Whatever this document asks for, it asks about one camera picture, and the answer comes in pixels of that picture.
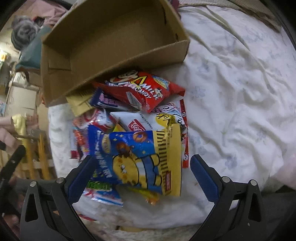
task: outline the blue gripper pad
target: blue gripper pad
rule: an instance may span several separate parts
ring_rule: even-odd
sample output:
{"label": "blue gripper pad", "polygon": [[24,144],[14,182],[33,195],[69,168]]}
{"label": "blue gripper pad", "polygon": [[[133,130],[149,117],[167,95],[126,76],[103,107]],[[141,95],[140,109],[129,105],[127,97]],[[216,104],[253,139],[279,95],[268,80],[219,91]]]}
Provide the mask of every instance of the blue gripper pad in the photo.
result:
{"label": "blue gripper pad", "polygon": [[70,205],[78,202],[88,181],[92,177],[96,167],[97,159],[87,156],[77,168],[74,168],[66,177],[64,186],[67,201]]}
{"label": "blue gripper pad", "polygon": [[218,175],[218,177],[219,174],[213,168],[209,167],[200,155],[194,155],[191,157],[190,168],[208,201],[216,204],[220,197],[220,190],[208,171],[213,172],[213,174]]}

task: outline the open cardboard box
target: open cardboard box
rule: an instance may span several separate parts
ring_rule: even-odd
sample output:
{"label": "open cardboard box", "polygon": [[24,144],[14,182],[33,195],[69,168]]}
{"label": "open cardboard box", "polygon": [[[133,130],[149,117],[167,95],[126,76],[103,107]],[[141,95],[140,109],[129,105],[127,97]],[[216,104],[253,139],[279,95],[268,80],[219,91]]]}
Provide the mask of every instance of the open cardboard box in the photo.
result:
{"label": "open cardboard box", "polygon": [[79,86],[128,68],[182,62],[189,37],[167,0],[87,0],[44,39],[41,76],[47,106]]}

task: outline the red and white package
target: red and white package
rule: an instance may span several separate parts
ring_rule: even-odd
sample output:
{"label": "red and white package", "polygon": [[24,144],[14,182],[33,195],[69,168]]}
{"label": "red and white package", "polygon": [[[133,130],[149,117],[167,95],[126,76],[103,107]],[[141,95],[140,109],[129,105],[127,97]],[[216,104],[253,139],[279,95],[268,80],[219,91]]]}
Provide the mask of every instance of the red and white package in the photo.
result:
{"label": "red and white package", "polygon": [[110,119],[120,123],[128,131],[161,131],[167,126],[178,123],[181,127],[182,167],[189,166],[187,118],[184,100],[169,102],[154,108],[150,114],[145,112],[111,112]]}
{"label": "red and white package", "polygon": [[94,125],[100,128],[103,132],[107,132],[114,127],[106,110],[97,108],[91,109],[81,116],[74,118],[73,125],[79,129],[86,129],[88,125]]}
{"label": "red and white package", "polygon": [[105,84],[93,82],[93,85],[118,100],[148,113],[169,95],[185,94],[185,89],[175,83],[136,70],[111,78]]}

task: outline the bed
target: bed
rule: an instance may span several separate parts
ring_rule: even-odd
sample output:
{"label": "bed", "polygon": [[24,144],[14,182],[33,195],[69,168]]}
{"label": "bed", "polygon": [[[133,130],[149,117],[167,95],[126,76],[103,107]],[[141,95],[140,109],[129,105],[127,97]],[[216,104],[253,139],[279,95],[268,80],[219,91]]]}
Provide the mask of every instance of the bed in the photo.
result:
{"label": "bed", "polygon": [[[296,188],[289,179],[296,169],[296,52],[286,32],[232,8],[186,6],[178,12],[191,38],[188,55],[182,64],[151,72],[186,88],[189,157],[200,154],[233,181],[255,179],[262,191]],[[73,117],[68,104],[49,108],[59,177],[78,165],[70,159]],[[190,168],[182,170],[181,197],[163,197],[155,207],[125,188],[119,192],[123,207],[84,196],[73,205],[97,220],[87,227],[102,238],[188,240],[213,207]],[[159,230],[130,234],[117,226]]]}

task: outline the gray fabric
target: gray fabric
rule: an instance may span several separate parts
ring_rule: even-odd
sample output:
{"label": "gray fabric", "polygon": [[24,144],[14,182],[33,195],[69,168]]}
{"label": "gray fabric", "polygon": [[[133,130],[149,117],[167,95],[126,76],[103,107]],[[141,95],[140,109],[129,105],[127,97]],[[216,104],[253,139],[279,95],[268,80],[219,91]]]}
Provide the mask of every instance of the gray fabric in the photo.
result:
{"label": "gray fabric", "polygon": [[11,42],[19,51],[26,48],[40,30],[40,27],[27,16],[15,16],[11,27]]}
{"label": "gray fabric", "polygon": [[248,15],[254,16],[267,26],[276,31],[281,30],[281,24],[273,13],[259,0],[179,0],[179,7],[213,5],[218,7],[229,7],[240,10]]}

